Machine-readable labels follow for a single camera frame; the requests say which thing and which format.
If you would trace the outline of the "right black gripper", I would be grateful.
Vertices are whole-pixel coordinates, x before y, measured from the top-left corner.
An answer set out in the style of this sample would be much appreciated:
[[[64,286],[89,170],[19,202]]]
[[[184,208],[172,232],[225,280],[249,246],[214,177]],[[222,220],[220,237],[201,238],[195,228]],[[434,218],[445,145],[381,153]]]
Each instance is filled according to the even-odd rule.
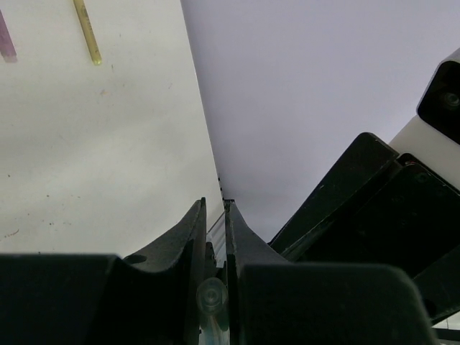
[[[405,153],[350,211],[397,157],[376,135],[359,134],[269,245],[290,261],[400,268],[438,323],[459,312],[459,191]]]

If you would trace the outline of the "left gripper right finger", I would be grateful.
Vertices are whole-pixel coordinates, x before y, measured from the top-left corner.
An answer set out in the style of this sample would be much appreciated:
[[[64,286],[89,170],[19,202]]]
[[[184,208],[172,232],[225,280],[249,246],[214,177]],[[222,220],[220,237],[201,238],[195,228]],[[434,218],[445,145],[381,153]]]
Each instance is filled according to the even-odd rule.
[[[226,201],[232,344],[436,344],[420,293],[380,264],[293,263]]]

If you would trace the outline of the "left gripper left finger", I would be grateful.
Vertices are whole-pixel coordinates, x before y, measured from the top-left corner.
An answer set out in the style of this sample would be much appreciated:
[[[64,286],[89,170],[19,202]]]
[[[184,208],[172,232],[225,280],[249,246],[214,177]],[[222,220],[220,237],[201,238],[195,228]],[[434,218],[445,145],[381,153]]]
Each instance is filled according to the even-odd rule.
[[[1,256],[3,344],[197,344],[206,202],[125,258]]]

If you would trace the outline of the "blue pen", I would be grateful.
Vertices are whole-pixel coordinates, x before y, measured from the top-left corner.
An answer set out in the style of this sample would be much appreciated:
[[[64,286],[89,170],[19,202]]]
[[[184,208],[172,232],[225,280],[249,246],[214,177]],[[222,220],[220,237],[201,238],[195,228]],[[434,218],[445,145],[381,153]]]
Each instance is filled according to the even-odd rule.
[[[228,291],[218,278],[204,280],[196,293],[199,344],[229,344]]]

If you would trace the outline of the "yellow pen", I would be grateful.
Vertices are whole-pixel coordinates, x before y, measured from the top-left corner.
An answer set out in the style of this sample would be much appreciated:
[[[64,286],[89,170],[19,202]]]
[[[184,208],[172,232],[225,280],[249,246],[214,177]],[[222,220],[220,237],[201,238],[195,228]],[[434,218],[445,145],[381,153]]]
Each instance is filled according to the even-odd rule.
[[[102,63],[102,57],[98,48],[96,36],[93,32],[85,2],[84,0],[73,0],[73,4],[78,16],[78,20],[80,22],[91,60],[94,65],[100,65]]]

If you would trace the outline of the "pink pen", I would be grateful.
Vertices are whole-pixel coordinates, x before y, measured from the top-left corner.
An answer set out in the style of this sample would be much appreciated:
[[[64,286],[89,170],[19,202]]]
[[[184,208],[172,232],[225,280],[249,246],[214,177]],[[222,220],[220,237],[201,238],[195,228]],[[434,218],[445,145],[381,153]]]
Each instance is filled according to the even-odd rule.
[[[4,16],[0,11],[0,44],[1,44],[1,56],[6,63],[17,62],[17,52],[9,34],[8,27],[6,25]]]

